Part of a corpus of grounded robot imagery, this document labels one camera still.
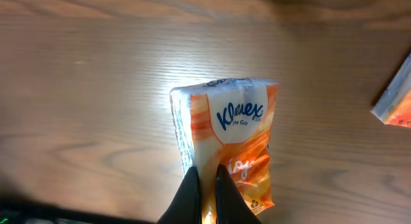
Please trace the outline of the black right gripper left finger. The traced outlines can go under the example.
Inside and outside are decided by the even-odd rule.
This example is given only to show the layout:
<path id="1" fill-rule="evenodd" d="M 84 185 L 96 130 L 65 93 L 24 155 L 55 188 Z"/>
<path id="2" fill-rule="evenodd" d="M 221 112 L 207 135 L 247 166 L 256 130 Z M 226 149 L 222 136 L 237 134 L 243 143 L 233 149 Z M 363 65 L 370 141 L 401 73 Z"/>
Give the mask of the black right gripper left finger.
<path id="1" fill-rule="evenodd" d="M 201 224 L 201 192 L 198 171 L 190 167 L 166 212 L 156 224 Z"/>

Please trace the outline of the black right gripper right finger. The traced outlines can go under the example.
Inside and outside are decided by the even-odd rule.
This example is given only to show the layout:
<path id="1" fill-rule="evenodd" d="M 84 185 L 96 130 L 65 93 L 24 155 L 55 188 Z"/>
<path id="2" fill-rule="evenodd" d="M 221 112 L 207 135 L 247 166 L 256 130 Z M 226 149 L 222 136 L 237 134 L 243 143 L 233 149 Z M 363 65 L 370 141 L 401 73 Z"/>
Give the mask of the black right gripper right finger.
<path id="1" fill-rule="evenodd" d="M 227 168 L 219 164 L 216 172 L 217 224 L 261 224 L 248 208 Z"/>

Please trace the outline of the orange tissue pack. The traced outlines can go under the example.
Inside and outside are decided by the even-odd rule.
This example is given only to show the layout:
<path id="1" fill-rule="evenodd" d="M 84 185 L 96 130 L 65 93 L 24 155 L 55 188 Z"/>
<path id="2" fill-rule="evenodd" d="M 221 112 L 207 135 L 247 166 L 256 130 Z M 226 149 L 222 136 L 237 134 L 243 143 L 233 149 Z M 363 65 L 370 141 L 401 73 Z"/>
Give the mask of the orange tissue pack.
<path id="1" fill-rule="evenodd" d="M 371 113 L 385 125 L 410 128 L 410 55 L 405 58 Z"/>
<path id="2" fill-rule="evenodd" d="M 247 213 L 274 206 L 268 151 L 277 90 L 272 80 L 225 78 L 170 91 L 183 173 L 196 167 L 199 175 L 202 223 L 218 223 L 218 166 Z"/>

